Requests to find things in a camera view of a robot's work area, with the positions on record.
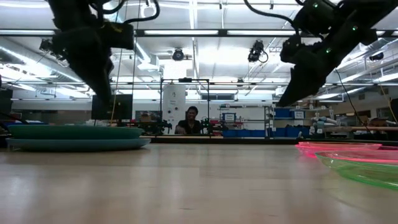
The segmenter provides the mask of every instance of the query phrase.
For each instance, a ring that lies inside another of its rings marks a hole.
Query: monitor
[[[96,95],[93,96],[91,106],[91,118],[107,120],[112,117],[114,95],[111,101],[105,105]],[[132,116],[132,95],[116,95],[113,119],[131,119]]]

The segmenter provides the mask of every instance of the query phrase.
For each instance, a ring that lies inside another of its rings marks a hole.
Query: ceiling beam
[[[3,37],[52,37],[50,29],[0,29]],[[136,37],[290,37],[294,30],[286,29],[137,29]],[[398,38],[398,30],[377,30],[380,38]],[[314,38],[301,33],[302,38]]]

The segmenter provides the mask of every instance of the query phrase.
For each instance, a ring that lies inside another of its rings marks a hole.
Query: white cylinder tank
[[[185,119],[185,85],[164,86],[162,108],[163,119],[173,125],[172,134],[178,122]]]

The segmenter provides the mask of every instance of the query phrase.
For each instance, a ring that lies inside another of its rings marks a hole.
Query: dark hair
[[[187,113],[188,113],[188,111],[190,111],[190,110],[194,110],[197,114],[199,113],[198,108],[197,108],[196,106],[190,106],[190,107],[188,108],[188,110],[187,110]]]

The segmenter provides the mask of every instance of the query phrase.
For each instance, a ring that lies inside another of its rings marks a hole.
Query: table surface
[[[0,223],[395,223],[398,192],[293,146],[150,144],[0,153]]]

